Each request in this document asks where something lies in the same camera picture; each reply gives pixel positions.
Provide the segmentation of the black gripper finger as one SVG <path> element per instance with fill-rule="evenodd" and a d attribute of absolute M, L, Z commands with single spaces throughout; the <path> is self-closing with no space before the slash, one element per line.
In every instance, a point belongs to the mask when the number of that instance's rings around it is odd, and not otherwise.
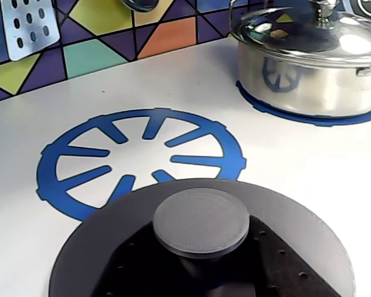
<path fill-rule="evenodd" d="M 114 250 L 92 296 L 180 296 L 180 271 L 149 223 Z"/>
<path fill-rule="evenodd" d="M 250 258 L 257 296 L 339 296 L 298 253 L 257 217 L 250 217 Z"/>

